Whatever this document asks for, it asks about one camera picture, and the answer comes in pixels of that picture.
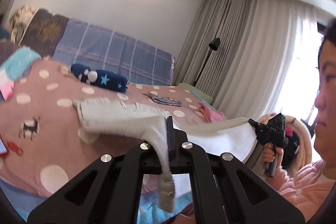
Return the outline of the person right hand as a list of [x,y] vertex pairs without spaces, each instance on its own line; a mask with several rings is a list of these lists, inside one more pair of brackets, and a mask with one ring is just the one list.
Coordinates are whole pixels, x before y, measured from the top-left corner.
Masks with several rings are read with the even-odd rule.
[[268,163],[273,162],[276,155],[278,156],[276,167],[281,166],[284,150],[281,147],[276,147],[276,151],[273,151],[272,147],[272,143],[266,143],[266,145],[264,145],[264,149],[261,155],[261,162],[263,167],[266,167]]

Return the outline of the pink sleeved right forearm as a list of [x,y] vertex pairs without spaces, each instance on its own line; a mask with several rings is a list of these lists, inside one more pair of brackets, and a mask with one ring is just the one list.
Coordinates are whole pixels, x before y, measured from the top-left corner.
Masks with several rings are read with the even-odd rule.
[[304,166],[293,177],[277,167],[273,177],[265,179],[271,187],[301,211],[308,221],[326,200],[335,180],[323,174],[325,162],[319,160]]

